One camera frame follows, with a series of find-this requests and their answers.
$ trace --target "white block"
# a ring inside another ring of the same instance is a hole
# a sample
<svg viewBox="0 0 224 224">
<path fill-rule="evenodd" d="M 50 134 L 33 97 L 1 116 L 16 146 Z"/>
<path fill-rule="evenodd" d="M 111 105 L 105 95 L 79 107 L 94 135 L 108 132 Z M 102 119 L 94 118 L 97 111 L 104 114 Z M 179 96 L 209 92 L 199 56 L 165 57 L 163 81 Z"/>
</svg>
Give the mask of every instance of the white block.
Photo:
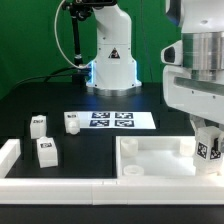
<svg viewBox="0 0 224 224">
<path fill-rule="evenodd" d="M 65 112 L 64 120 L 66 133 L 76 135 L 80 132 L 80 120 L 77 112 Z"/>
<path fill-rule="evenodd" d="M 30 123 L 30 135 L 31 139 L 38 139 L 46 136 L 47 132 L 47 121 L 46 116 L 36 116 L 32 117 Z"/>
<path fill-rule="evenodd" d="M 37 154 L 41 168 L 58 166 L 57 148 L 53 138 L 42 137 L 38 139 Z"/>
<path fill-rule="evenodd" d="M 0 178 L 4 178 L 21 154 L 20 140 L 10 139 L 0 150 Z"/>
<path fill-rule="evenodd" d="M 194 166 L 202 173 L 216 173 L 221 169 L 223 154 L 214 148 L 214 141 L 220 134 L 221 131 L 213 126 L 198 129 Z"/>
</svg>

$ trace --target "warning label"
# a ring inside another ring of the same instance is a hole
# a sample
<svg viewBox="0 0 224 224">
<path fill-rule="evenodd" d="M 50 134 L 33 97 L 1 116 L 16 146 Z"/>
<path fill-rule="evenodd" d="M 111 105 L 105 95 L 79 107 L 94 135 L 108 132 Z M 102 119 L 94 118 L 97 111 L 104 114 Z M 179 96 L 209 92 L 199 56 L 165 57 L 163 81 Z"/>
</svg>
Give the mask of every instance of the warning label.
<svg viewBox="0 0 224 224">
<path fill-rule="evenodd" d="M 112 58 L 112 59 L 120 59 L 120 55 L 118 54 L 116 48 L 113 49 L 113 51 L 111 52 L 109 58 Z"/>
</svg>

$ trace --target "label sticker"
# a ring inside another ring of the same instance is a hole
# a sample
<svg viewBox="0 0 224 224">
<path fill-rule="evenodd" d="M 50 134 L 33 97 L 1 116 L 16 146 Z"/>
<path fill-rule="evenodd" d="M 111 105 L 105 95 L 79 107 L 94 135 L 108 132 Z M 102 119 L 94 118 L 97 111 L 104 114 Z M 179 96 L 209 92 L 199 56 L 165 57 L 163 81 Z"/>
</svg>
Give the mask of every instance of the label sticker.
<svg viewBox="0 0 224 224">
<path fill-rule="evenodd" d="M 115 120 L 115 126 L 117 127 L 134 127 L 134 121 L 122 121 L 122 120 Z"/>
<path fill-rule="evenodd" d="M 92 120 L 90 121 L 90 127 L 108 127 L 110 125 L 109 120 Z"/>
<path fill-rule="evenodd" d="M 111 52 L 109 58 L 111 58 L 111 59 L 120 59 L 120 55 L 118 54 L 116 48 L 113 49 L 113 51 Z"/>
<path fill-rule="evenodd" d="M 44 121 L 43 120 L 34 120 L 33 121 L 33 123 L 37 123 L 37 124 L 39 124 L 39 123 L 43 123 Z"/>
<path fill-rule="evenodd" d="M 121 119 L 133 119 L 133 113 L 115 113 L 115 118 L 121 118 Z"/>
<path fill-rule="evenodd" d="M 50 148 L 50 147 L 52 147 L 52 144 L 51 143 L 43 143 L 43 144 L 40 144 L 40 147 L 41 148 Z"/>
<path fill-rule="evenodd" d="M 76 117 L 75 114 L 68 115 L 68 118 L 75 118 L 75 117 Z"/>
<path fill-rule="evenodd" d="M 208 151 L 208 147 L 202 144 L 201 142 L 199 142 L 197 154 L 201 156 L 202 158 L 206 159 L 207 151 Z"/>
<path fill-rule="evenodd" d="M 221 152 L 219 152 L 215 148 L 212 148 L 210 159 L 213 160 L 213 159 L 220 159 L 220 158 L 221 158 Z"/>
<path fill-rule="evenodd" d="M 108 113 L 108 112 L 94 112 L 92 114 L 92 118 L 97 118 L 97 119 L 99 119 L 99 118 L 103 118 L 103 119 L 110 118 L 110 113 Z"/>
</svg>

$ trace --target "white cylinder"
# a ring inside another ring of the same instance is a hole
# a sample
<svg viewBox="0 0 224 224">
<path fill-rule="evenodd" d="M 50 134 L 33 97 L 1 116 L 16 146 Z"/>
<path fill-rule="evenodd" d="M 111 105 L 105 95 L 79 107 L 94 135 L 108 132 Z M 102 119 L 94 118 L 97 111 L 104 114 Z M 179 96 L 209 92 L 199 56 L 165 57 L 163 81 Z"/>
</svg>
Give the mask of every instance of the white cylinder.
<svg viewBox="0 0 224 224">
<path fill-rule="evenodd" d="M 121 139 L 121 155 L 124 157 L 133 157 L 138 154 L 138 140 L 135 138 Z"/>
</svg>

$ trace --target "white plastic tray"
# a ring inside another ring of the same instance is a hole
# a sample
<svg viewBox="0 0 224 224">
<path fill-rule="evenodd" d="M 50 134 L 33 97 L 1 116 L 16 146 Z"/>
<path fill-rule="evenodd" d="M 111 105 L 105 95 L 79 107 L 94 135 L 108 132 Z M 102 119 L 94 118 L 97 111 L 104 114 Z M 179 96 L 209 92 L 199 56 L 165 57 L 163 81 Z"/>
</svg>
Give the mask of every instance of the white plastic tray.
<svg viewBox="0 0 224 224">
<path fill-rule="evenodd" d="M 0 204 L 224 204 L 224 177 L 196 175 L 192 157 L 179 154 L 184 137 L 136 137 L 135 158 L 120 155 L 122 138 L 116 179 L 0 179 Z M 124 175 L 133 164 L 145 174 Z"/>
</svg>

